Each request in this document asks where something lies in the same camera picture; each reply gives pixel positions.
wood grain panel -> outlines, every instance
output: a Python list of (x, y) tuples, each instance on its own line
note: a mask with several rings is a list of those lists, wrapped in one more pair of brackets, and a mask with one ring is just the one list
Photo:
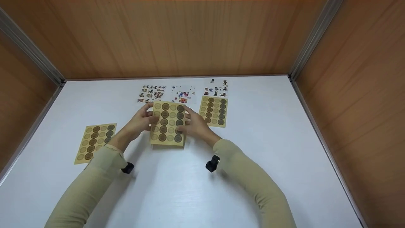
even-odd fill
[(0, 31), (0, 172), (57, 89)]
[(405, 1), (344, 1), (297, 80), (369, 227), (405, 227)]
[(325, 0), (0, 0), (68, 79), (287, 73)]

beige long-sleeve shirt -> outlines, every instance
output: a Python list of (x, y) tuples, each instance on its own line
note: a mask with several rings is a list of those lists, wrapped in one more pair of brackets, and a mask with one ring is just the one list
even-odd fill
[[(213, 147), (223, 170), (255, 201), (263, 228), (295, 228), (287, 199), (274, 181), (239, 147), (221, 139)], [(106, 145), (73, 181), (50, 215), (45, 228), (82, 228), (114, 178), (127, 165), (122, 152)]]

white tabletop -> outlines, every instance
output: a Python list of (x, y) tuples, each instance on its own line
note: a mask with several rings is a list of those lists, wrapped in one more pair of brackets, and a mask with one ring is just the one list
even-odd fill
[[(278, 184), (298, 227), (361, 227), (286, 76), (227, 77), (226, 128)], [(74, 165), (85, 126), (122, 128), (143, 105), (146, 84), (196, 87), (204, 78), (68, 82), (0, 186), (2, 227), (43, 227), (66, 188), (86, 166)], [(136, 164), (113, 182), (86, 227), (259, 227), (246, 194), (205, 163), (211, 149), (187, 137), (184, 149), (152, 146), (143, 133), (125, 152)]]

brown round sticker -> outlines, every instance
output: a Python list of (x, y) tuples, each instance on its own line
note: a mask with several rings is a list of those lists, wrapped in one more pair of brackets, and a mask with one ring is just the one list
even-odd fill
[(178, 112), (177, 113), (177, 118), (178, 119), (183, 119), (184, 118), (184, 114), (182, 112)]
[(87, 147), (87, 152), (93, 152), (94, 151), (94, 149), (95, 149), (95, 147), (94, 146), (89, 146), (89, 147)]
[(159, 135), (159, 141), (163, 142), (166, 140), (166, 135), (165, 134), (160, 134)]
[(182, 139), (183, 139), (183, 137), (181, 135), (175, 136), (175, 142), (181, 142)]
[(167, 111), (162, 111), (162, 117), (163, 117), (163, 118), (169, 117), (169, 112), (167, 112)]
[(87, 153), (87, 154), (84, 156), (84, 159), (90, 160), (92, 157), (93, 157), (93, 153)]
[(184, 111), (184, 107), (183, 107), (182, 105), (178, 105), (178, 106), (177, 106), (177, 110), (178, 110), (179, 112), (182, 112), (182, 111)]
[(115, 128), (114, 124), (110, 124), (107, 129), (109, 131), (112, 131), (112, 130), (114, 130), (114, 128)]
[(91, 138), (97, 138), (98, 137), (98, 132), (94, 132), (92, 135), (91, 135)]
[(160, 124), (163, 125), (163, 126), (166, 126), (168, 123), (169, 123), (169, 121), (167, 119), (162, 119), (160, 121)]
[(110, 140), (111, 140), (111, 137), (107, 137), (107, 138), (105, 138), (104, 142), (108, 143), (108, 142), (110, 142)]
[(169, 108), (170, 108), (170, 105), (168, 104), (168, 103), (164, 103), (164, 104), (162, 104), (162, 109), (163, 110), (169, 110)]
[(92, 146), (92, 145), (96, 144), (96, 142), (97, 142), (97, 139), (92, 138), (92, 140), (89, 141), (89, 144)]
[(93, 131), (94, 132), (98, 132), (100, 130), (100, 127), (99, 126), (95, 126), (94, 128), (93, 128)]
[(176, 125), (177, 125), (177, 126), (180, 126), (180, 125), (183, 125), (183, 124), (184, 124), (184, 123), (183, 123), (182, 120), (177, 120), (177, 121), (176, 121)]
[(164, 134), (164, 133), (167, 132), (167, 127), (166, 127), (166, 126), (161, 126), (161, 127), (159, 128), (159, 131), (160, 131), (162, 134)]
[(107, 137), (111, 137), (113, 136), (114, 132), (112, 131), (107, 131), (107, 133), (105, 135), (107, 135)]

